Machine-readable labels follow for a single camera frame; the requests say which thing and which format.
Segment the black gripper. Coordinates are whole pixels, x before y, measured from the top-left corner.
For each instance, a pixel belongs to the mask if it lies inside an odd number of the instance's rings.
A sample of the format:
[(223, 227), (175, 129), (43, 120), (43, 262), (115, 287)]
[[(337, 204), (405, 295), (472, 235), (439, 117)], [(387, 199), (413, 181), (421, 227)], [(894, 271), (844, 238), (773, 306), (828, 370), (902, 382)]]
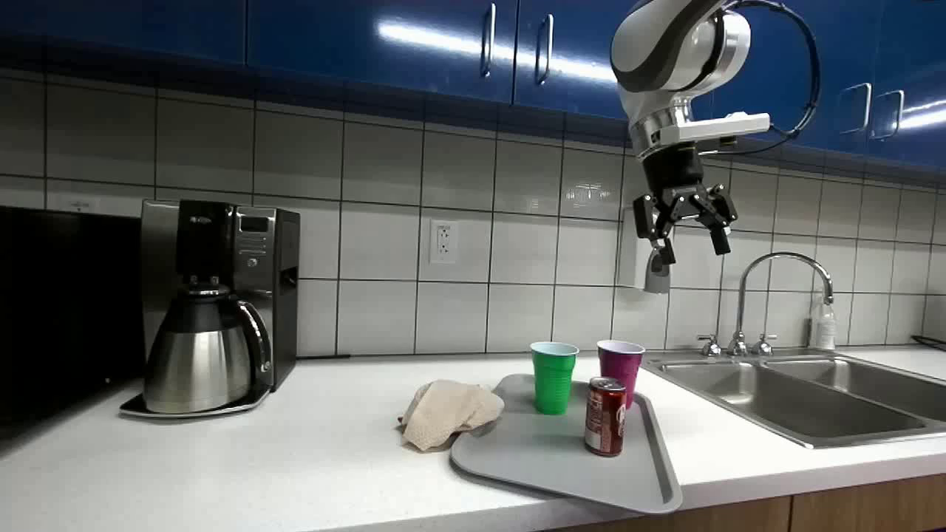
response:
[(683, 218), (695, 218), (708, 231), (716, 255), (730, 255), (730, 225), (739, 213), (720, 184), (702, 184), (702, 166), (695, 145), (651, 153), (642, 169), (646, 191), (633, 201), (636, 234), (651, 238), (661, 265), (676, 262), (671, 227)]

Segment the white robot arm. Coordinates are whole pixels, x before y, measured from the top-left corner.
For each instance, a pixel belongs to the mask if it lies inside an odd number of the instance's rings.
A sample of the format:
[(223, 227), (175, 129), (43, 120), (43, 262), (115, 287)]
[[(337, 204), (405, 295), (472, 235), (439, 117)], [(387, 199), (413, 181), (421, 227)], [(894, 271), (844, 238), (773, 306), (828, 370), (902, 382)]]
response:
[(708, 231), (711, 252), (730, 252), (739, 218), (723, 185), (702, 184), (708, 142), (766, 132), (766, 111), (695, 117), (692, 101), (730, 83), (750, 49), (750, 26), (723, 0), (642, 0), (611, 35), (611, 74), (627, 111), (633, 156), (646, 191), (633, 201), (636, 234), (651, 243), (646, 265), (676, 262), (671, 234), (680, 218)]

